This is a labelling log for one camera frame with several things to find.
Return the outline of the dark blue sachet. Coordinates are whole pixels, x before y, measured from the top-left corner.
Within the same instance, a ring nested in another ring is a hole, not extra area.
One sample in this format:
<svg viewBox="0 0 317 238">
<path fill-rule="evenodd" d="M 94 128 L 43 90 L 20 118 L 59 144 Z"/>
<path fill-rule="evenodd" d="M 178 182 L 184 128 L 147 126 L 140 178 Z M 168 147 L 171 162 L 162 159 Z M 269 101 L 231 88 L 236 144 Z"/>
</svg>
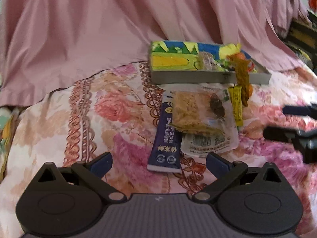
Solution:
<svg viewBox="0 0 317 238">
<path fill-rule="evenodd" d="M 182 134 L 172 127 L 173 94 L 165 91 L 154 144 L 148 158 L 147 169 L 160 173 L 180 173 L 180 144 Z"/>
</svg>

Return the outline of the clear bag of noodle snack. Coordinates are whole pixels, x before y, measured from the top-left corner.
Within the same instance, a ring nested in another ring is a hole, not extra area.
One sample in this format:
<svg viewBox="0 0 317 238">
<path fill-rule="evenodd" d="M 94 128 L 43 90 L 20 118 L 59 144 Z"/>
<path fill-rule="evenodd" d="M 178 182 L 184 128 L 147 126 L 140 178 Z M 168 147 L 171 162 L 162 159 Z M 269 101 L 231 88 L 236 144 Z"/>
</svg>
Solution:
<svg viewBox="0 0 317 238">
<path fill-rule="evenodd" d="M 239 145 L 238 127 L 229 90 L 194 86 L 171 90 L 171 125 L 182 134 L 180 149 L 187 156 L 221 154 Z"/>
</svg>

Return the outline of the small pink curtain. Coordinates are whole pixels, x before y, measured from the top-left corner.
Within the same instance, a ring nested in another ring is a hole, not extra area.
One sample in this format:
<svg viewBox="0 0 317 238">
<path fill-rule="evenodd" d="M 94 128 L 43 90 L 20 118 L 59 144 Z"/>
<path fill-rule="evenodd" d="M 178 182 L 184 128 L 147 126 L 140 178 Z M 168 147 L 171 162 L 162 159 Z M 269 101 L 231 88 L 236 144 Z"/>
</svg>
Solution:
<svg viewBox="0 0 317 238">
<path fill-rule="evenodd" d="M 264 0 L 273 28 L 280 38 L 286 38 L 292 20 L 308 26 L 312 22 L 308 18 L 308 10 L 302 0 Z"/>
</svg>

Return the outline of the dark wooden desk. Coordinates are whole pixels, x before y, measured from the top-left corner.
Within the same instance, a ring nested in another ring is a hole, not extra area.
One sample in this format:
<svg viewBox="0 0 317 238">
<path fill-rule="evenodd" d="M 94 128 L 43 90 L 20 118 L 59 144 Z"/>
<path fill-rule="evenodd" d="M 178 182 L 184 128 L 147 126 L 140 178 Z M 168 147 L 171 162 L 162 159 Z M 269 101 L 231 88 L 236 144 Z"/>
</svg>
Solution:
<svg viewBox="0 0 317 238">
<path fill-rule="evenodd" d="M 289 32 L 283 42 L 289 47 L 301 49 L 310 58 L 308 66 L 316 71 L 316 14 L 308 11 L 311 24 L 305 24 L 293 19 Z"/>
</svg>

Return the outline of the large pink curtain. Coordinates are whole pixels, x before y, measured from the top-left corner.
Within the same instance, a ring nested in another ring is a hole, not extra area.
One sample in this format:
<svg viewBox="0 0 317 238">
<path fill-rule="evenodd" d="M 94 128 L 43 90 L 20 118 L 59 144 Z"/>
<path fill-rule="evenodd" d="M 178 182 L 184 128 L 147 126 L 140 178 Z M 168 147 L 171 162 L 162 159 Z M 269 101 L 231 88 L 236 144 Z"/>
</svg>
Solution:
<svg viewBox="0 0 317 238">
<path fill-rule="evenodd" d="M 239 43 L 274 71 L 301 67 L 263 0 L 3 0 L 1 104 L 30 106 L 99 71 L 145 60 L 155 40 Z"/>
</svg>

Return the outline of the brown gold snack stick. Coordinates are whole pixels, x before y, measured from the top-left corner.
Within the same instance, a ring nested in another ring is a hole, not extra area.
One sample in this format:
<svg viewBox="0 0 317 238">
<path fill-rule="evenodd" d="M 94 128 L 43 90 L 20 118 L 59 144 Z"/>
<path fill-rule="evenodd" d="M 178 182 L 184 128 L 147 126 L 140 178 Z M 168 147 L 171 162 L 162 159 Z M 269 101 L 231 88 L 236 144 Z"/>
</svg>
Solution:
<svg viewBox="0 0 317 238">
<path fill-rule="evenodd" d="M 234 58 L 233 55 L 227 57 L 228 60 L 234 66 L 234 71 L 236 75 L 237 84 L 242 87 L 241 96 L 242 96 L 242 105 L 248 107 L 249 101 L 249 72 L 248 72 L 248 62 Z"/>
</svg>

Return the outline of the grey tray with colourful lining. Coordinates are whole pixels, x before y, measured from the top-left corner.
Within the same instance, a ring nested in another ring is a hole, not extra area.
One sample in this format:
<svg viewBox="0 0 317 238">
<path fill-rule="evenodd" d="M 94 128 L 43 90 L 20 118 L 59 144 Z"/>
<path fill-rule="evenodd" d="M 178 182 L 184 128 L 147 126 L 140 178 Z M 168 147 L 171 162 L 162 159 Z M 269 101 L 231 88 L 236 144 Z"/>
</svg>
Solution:
<svg viewBox="0 0 317 238">
<path fill-rule="evenodd" d="M 251 84 L 269 84 L 271 74 L 240 44 L 153 41 L 149 51 L 151 80 L 155 84 L 236 83 L 235 59 L 247 63 Z"/>
</svg>

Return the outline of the clear candy pack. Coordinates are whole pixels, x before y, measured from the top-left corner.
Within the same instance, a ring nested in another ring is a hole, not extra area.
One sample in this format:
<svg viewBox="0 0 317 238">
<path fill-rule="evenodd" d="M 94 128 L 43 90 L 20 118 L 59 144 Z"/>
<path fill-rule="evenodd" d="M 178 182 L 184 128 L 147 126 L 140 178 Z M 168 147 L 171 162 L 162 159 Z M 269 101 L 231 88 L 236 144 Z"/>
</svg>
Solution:
<svg viewBox="0 0 317 238">
<path fill-rule="evenodd" d="M 217 62 L 215 61 L 213 55 L 208 52 L 200 52 L 198 54 L 198 62 L 201 70 L 216 71 Z"/>
</svg>

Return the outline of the small orange fruit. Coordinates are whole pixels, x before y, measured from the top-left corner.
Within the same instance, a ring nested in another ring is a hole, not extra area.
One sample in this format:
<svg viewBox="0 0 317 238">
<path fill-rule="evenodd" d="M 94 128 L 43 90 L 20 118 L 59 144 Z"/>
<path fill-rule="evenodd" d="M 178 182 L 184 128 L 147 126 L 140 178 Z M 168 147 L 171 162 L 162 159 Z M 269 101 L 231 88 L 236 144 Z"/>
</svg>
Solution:
<svg viewBox="0 0 317 238">
<path fill-rule="evenodd" d="M 251 97 L 253 94 L 253 86 L 249 84 L 249 97 Z"/>
</svg>

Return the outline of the yellow snack bar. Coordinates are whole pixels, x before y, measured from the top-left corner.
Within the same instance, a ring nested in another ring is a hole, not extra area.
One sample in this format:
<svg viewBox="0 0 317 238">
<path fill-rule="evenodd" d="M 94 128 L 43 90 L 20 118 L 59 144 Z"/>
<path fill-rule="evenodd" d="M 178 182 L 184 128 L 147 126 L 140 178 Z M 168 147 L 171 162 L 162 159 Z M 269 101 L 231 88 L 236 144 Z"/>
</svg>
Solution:
<svg viewBox="0 0 317 238">
<path fill-rule="evenodd" d="M 243 126 L 241 89 L 241 86 L 232 86 L 228 88 L 237 127 Z"/>
</svg>

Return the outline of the orange snack wrapper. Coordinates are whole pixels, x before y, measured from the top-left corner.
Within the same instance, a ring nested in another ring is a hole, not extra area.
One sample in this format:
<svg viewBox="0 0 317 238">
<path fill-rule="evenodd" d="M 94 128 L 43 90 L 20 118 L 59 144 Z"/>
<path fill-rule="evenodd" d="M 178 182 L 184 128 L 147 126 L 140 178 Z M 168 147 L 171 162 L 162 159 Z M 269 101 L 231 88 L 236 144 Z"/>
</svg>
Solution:
<svg viewBox="0 0 317 238">
<path fill-rule="evenodd" d="M 245 54 L 243 52 L 239 52 L 233 55 L 234 58 L 240 59 L 240 60 L 244 60 L 248 62 L 248 72 L 252 72 L 254 70 L 254 63 L 250 60 L 247 59 Z"/>
</svg>

